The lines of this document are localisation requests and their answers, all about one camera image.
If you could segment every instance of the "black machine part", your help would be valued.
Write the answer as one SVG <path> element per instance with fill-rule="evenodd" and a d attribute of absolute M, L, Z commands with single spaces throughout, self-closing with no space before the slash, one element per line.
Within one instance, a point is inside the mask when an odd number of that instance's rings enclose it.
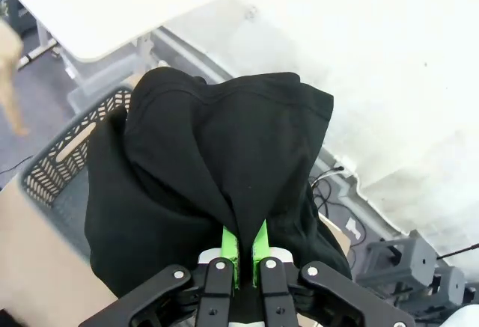
<path fill-rule="evenodd" d="M 260 261 L 258 286 L 266 327 L 298 327 L 297 313 L 324 327 L 413 327 L 415 321 L 321 262 L 302 269 Z M 234 266 L 225 258 L 190 272 L 171 265 L 84 321 L 80 327 L 172 326 L 196 312 L 196 327 L 227 327 Z"/>

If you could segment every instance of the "wall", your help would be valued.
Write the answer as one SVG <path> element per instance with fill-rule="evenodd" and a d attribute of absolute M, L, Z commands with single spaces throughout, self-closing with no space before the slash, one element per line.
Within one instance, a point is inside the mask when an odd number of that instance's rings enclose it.
<path fill-rule="evenodd" d="M 166 26 L 234 75 L 335 96 L 326 148 L 401 230 L 479 242 L 479 0 L 220 0 Z M 479 251 L 450 259 L 479 279 Z"/>

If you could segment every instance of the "perforated basket side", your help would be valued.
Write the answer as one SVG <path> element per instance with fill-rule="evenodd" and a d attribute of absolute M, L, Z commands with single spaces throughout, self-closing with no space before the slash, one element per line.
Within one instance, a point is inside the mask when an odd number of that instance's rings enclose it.
<path fill-rule="evenodd" d="M 125 106 L 128 109 L 130 97 L 130 87 L 115 88 L 84 114 L 73 118 L 70 125 L 35 156 L 34 161 L 23 171 L 22 187 L 28 196 L 38 203 L 51 207 L 60 192 L 85 166 L 88 138 L 76 145 L 65 157 L 59 158 L 59 154 L 76 136 L 92 123 L 103 120 L 111 110 L 118 106 Z"/>

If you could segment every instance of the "screw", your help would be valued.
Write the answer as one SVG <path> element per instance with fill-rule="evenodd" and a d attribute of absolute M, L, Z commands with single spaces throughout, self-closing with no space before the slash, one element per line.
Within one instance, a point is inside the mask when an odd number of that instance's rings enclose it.
<path fill-rule="evenodd" d="M 183 273 L 183 271 L 176 271 L 173 276 L 175 278 L 183 278 L 185 276 L 185 274 Z"/>
<path fill-rule="evenodd" d="M 316 267 L 310 267 L 308 269 L 308 275 L 310 276 L 315 276 L 317 275 L 317 268 Z"/>
<path fill-rule="evenodd" d="M 274 260 L 267 260 L 266 267 L 269 269 L 274 269 L 276 267 L 276 262 Z"/>

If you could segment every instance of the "gray plastic basket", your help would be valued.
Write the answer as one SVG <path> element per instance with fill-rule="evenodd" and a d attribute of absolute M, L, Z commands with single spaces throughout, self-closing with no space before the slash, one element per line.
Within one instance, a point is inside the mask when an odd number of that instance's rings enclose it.
<path fill-rule="evenodd" d="M 24 192 L 38 209 L 84 257 L 90 256 L 85 238 L 88 135 L 94 124 L 114 108 L 129 108 L 132 88 L 107 92 L 83 114 L 75 116 L 52 143 L 40 151 L 21 174 Z"/>

